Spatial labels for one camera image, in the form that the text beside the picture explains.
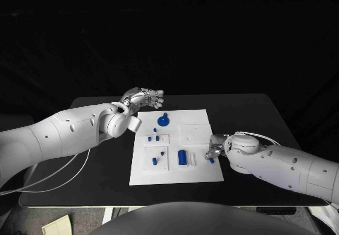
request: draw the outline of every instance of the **black curtain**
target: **black curtain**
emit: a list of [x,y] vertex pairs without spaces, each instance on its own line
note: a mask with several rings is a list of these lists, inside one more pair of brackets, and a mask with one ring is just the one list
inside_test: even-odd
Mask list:
[[41,121],[136,86],[264,93],[303,150],[339,162],[338,3],[226,2],[3,8],[2,112]]

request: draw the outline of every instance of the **black table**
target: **black table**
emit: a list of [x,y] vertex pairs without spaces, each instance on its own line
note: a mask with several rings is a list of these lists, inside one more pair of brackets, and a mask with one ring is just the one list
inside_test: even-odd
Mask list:
[[[71,108],[119,101],[120,97],[81,97]],[[213,132],[259,133],[282,145],[301,149],[273,102],[264,94],[168,95],[162,110],[207,109]],[[220,157],[224,182],[130,186],[135,133],[126,131],[91,150],[88,163],[76,179],[45,193],[24,193],[28,207],[148,206],[174,201],[213,202],[233,206],[324,206],[322,199],[288,191],[253,175],[240,174]],[[77,173],[87,157],[81,153],[70,166],[50,180],[31,188],[47,190]],[[31,182],[61,168],[71,157],[51,159],[38,165]]]

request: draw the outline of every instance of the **robotic hand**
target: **robotic hand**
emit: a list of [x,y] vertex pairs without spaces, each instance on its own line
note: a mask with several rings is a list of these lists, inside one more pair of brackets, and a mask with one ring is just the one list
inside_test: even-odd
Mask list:
[[227,156],[237,172],[339,204],[339,164],[267,139],[275,145],[262,145],[244,132],[213,135],[205,158]]
[[83,153],[127,128],[138,132],[142,120],[133,114],[146,105],[159,109],[164,94],[133,88],[120,102],[64,110],[37,124],[0,132],[0,188],[37,163]]

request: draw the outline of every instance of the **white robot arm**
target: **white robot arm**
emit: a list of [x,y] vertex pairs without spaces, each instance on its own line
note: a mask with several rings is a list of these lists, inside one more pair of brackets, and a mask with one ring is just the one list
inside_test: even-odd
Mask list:
[[138,132],[142,121],[133,113],[146,105],[162,107],[164,93],[133,88],[120,102],[64,110],[37,124],[0,132],[0,188],[37,163],[84,152],[127,128]]
[[264,146],[243,132],[213,135],[205,158],[224,155],[231,168],[273,185],[339,204],[339,164],[279,144]]

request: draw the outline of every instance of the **blue object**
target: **blue object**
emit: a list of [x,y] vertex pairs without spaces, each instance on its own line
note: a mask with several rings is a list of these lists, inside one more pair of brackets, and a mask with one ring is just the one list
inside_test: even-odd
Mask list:
[[158,124],[161,126],[168,126],[169,122],[171,122],[171,120],[168,118],[168,113],[165,113],[165,115],[162,117],[159,117],[159,119],[158,119]]
[[188,160],[187,160],[187,151],[185,150],[179,150],[178,158],[179,158],[179,165],[187,165]]

